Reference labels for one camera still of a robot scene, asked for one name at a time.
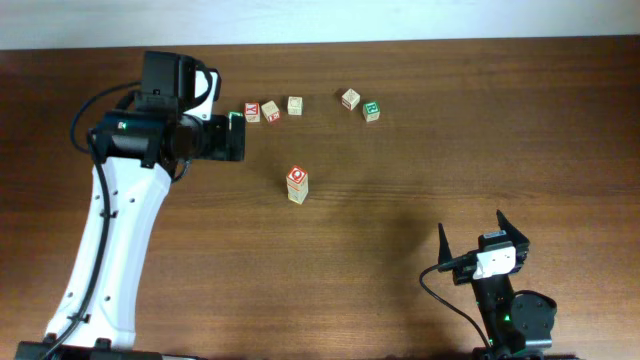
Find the wooden block red letter D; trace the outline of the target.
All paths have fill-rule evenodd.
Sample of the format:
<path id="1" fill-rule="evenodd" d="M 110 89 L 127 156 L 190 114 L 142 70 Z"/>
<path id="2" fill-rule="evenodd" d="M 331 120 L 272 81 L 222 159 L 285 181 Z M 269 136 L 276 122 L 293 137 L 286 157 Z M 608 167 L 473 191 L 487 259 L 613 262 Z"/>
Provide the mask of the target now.
<path id="1" fill-rule="evenodd" d="M 308 190 L 308 172 L 298 165 L 294 165 L 286 176 L 287 186 L 294 192 Z"/>

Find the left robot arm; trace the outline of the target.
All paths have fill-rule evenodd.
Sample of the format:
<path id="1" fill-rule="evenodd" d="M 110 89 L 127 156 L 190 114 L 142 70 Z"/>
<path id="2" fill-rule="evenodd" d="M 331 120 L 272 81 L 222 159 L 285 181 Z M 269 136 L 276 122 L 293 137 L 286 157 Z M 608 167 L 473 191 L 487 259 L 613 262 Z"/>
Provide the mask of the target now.
<path id="1" fill-rule="evenodd" d="M 159 359 L 138 351 L 135 311 L 151 232 L 171 186 L 196 160 L 241 162 L 243 115 L 216 115 L 219 71 L 188 55 L 148 51 L 140 80 L 86 133 L 93 162 L 84 233 L 64 296 L 39 342 L 18 359 Z"/>

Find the wooden block letter H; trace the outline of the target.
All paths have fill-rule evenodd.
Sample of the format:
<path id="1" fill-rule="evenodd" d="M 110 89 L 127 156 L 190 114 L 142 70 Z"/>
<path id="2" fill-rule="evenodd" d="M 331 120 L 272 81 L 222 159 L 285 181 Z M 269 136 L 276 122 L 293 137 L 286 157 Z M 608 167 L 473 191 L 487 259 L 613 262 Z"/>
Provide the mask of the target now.
<path id="1" fill-rule="evenodd" d="M 288 190 L 288 198 L 297 204 L 302 204 L 308 194 L 308 189 L 306 187 L 294 188 L 294 187 L 288 186 L 287 190 Z"/>

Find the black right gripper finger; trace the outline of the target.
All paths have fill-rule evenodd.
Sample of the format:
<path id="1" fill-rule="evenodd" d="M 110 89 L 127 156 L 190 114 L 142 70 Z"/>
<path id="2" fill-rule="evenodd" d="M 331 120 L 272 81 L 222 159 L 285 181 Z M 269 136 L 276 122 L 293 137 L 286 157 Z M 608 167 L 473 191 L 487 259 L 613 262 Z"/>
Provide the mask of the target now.
<path id="1" fill-rule="evenodd" d="M 530 244 L 529 239 L 522 234 L 500 210 L 496 211 L 496 216 L 500 229 L 506 232 L 514 245 Z"/>
<path id="2" fill-rule="evenodd" d="M 453 256 L 451 254 L 449 242 L 442 223 L 438 224 L 439 237 L 439 253 L 438 253 L 438 271 L 445 272 L 451 269 Z"/>

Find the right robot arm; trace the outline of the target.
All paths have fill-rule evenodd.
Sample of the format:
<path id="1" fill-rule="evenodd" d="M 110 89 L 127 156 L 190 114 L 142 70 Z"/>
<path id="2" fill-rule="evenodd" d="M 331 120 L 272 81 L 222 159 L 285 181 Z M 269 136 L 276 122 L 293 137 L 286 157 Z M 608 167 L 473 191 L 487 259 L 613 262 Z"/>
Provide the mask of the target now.
<path id="1" fill-rule="evenodd" d="M 478 237 L 478 248 L 453 257 L 442 225 L 438 226 L 438 270 L 451 272 L 456 285 L 473 288 L 483 320 L 485 345 L 475 359 L 542 359 L 552 346 L 557 303 L 532 290 L 516 291 L 510 277 L 529 255 L 529 239 L 501 211 L 499 230 Z"/>

